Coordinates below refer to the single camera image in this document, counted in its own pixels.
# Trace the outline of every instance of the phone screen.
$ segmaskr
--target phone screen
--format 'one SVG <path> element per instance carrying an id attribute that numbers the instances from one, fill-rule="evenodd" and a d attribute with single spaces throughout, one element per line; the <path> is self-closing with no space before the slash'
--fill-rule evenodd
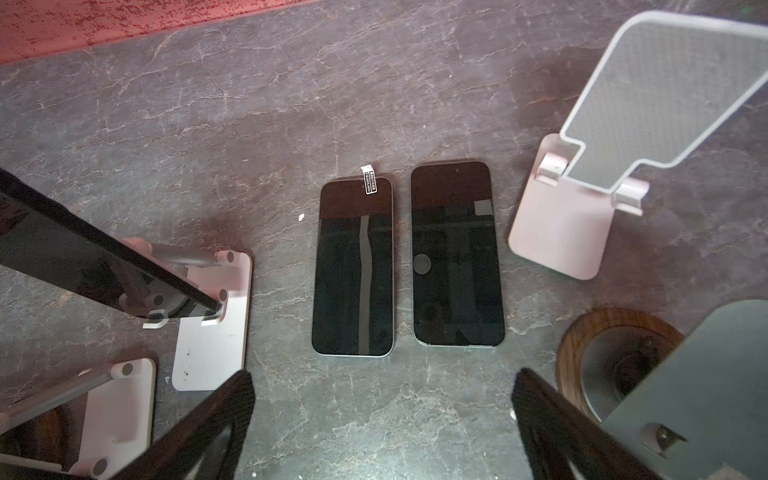
<path id="1" fill-rule="evenodd" d="M 428 345 L 504 340 L 491 173 L 473 161 L 411 174 L 413 332 Z"/>
<path id="2" fill-rule="evenodd" d="M 384 356 L 392 349 L 392 185 L 339 180 L 320 193 L 312 346 L 323 355 Z"/>

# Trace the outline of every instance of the metal rod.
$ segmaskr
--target metal rod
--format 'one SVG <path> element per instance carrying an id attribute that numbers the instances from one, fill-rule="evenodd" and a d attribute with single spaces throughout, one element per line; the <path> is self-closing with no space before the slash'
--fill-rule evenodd
<path id="1" fill-rule="evenodd" d="M 152 243 L 151 245 L 152 256 L 160 260 L 194 266 L 211 266 L 216 264 L 216 256 L 205 250 L 163 245 L 162 243 Z"/>
<path id="2" fill-rule="evenodd" d="M 111 368 L 112 365 L 107 364 L 90 369 L 82 375 L 9 406 L 4 412 L 0 412 L 0 435 L 109 382 L 112 380 Z"/>

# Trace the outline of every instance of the marble countertop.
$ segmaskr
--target marble countertop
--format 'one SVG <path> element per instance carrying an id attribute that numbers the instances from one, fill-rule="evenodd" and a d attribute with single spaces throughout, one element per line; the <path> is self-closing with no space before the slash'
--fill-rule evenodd
<path id="1" fill-rule="evenodd" d="M 0 67 L 0 167 L 115 236 L 247 252 L 257 392 L 238 478 L 529 478 L 515 373 L 554 382 L 580 314 L 621 306 L 683 333 L 768 286 L 768 91 L 679 167 L 642 167 L 582 282 L 506 247 L 541 138 L 558 131 L 616 29 L 673 12 L 768 23 L 739 2 L 326 0 Z M 440 349 L 412 334 L 409 175 L 492 172 L 507 338 Z M 381 359 L 310 343 L 320 188 L 372 164 L 395 188 L 396 344 Z M 178 325 L 141 322 L 0 270 L 0 402 L 106 361 L 158 364 L 154 437 L 204 392 L 170 384 Z"/>

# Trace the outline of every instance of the white base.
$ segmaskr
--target white base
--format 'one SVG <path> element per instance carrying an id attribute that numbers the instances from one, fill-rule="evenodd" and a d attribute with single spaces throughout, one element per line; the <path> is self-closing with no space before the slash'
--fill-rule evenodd
<path id="1" fill-rule="evenodd" d="M 520 257 L 589 280 L 600 269 L 615 209 L 611 195 L 566 177 L 561 177 L 556 187 L 534 179 L 548 151 L 564 156 L 558 151 L 558 139 L 558 134 L 549 134 L 541 140 L 508 245 Z"/>
<path id="2" fill-rule="evenodd" d="M 218 252 L 216 266 L 190 266 L 187 278 L 205 293 L 218 297 L 227 291 L 224 313 L 217 322 L 202 317 L 181 319 L 172 383 L 176 390 L 215 390 L 245 364 L 253 264 L 245 253 Z"/>
<path id="3" fill-rule="evenodd" d="M 133 371 L 124 376 L 130 363 Z M 154 409 L 155 366 L 150 359 L 131 360 L 112 366 L 113 379 L 88 392 L 80 457 L 70 473 L 91 475 L 100 458 L 107 469 L 96 476 L 110 478 L 149 447 Z"/>

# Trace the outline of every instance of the red textured surface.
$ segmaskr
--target red textured surface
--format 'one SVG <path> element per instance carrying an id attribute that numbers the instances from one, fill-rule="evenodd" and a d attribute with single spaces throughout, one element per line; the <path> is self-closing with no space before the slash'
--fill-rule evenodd
<path id="1" fill-rule="evenodd" d="M 0 0 L 0 63 L 312 0 Z"/>

